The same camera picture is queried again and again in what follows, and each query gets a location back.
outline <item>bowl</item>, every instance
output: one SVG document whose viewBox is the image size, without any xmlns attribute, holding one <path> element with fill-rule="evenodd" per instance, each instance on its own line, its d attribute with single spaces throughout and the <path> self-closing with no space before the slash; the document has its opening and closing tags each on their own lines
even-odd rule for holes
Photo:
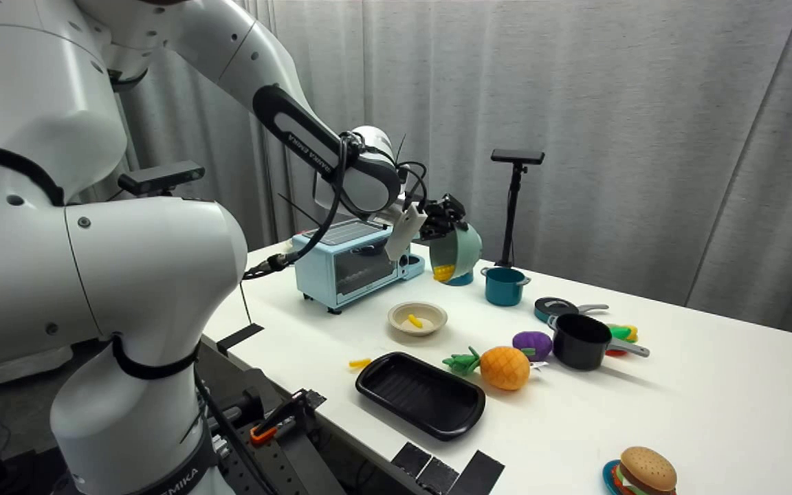
<svg viewBox="0 0 792 495">
<path fill-rule="evenodd" d="M 421 328 L 415 326 L 408 319 L 409 314 L 414 314 L 420 320 Z M 387 321 L 396 330 L 403 331 L 413 336 L 426 336 L 440 329 L 448 322 L 448 313 L 435 304 L 411 301 L 396 304 L 387 313 Z"/>
</svg>

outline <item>gray curtain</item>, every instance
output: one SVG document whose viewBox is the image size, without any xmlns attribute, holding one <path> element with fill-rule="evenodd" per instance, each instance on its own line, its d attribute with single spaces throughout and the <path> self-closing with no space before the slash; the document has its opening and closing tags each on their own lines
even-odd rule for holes
<svg viewBox="0 0 792 495">
<path fill-rule="evenodd" d="M 402 159 L 464 201 L 486 257 L 509 183 L 491 150 L 545 150 L 519 194 L 519 266 L 792 331 L 792 0 L 242 4 L 330 127 L 406 135 Z M 310 168 L 154 57 L 122 97 L 129 166 L 207 166 L 183 194 L 223 203 L 252 248 L 307 228 L 276 193 L 320 214 Z"/>
</svg>

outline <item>pineapple toy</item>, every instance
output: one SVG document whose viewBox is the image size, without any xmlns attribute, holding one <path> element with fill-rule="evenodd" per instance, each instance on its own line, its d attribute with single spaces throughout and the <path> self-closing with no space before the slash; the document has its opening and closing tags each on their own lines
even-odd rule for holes
<svg viewBox="0 0 792 495">
<path fill-rule="evenodd" d="M 476 366 L 481 366 L 481 377 L 504 391 L 517 391 L 527 383 L 531 376 L 531 362 L 527 354 L 534 353 L 532 349 L 519 351 L 514 347 L 494 347 L 486 351 L 481 357 L 472 347 L 472 354 L 452 354 L 452 357 L 443 360 L 454 373 L 468 375 Z"/>
</svg>

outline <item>sesame bun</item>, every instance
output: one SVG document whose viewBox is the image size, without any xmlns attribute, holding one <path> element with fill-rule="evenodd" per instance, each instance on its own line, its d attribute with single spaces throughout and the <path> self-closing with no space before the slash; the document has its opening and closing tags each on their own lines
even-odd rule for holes
<svg viewBox="0 0 792 495">
<path fill-rule="evenodd" d="M 677 486 L 674 466 L 650 448 L 626 448 L 619 463 L 622 476 L 648 495 L 670 495 Z"/>
</svg>

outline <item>blue plate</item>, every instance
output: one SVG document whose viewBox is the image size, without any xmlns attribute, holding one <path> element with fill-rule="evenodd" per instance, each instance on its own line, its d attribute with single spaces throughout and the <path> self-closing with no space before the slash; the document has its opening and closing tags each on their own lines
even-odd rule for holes
<svg viewBox="0 0 792 495">
<path fill-rule="evenodd" d="M 613 470 L 613 467 L 619 464 L 619 459 L 614 459 L 609 461 L 609 463 L 604 464 L 604 470 L 602 474 L 604 475 L 604 486 L 607 486 L 607 489 L 610 491 L 610 495 L 622 495 L 622 492 L 619 488 L 616 488 L 616 485 L 613 485 L 613 475 L 610 474 L 610 471 Z"/>
</svg>

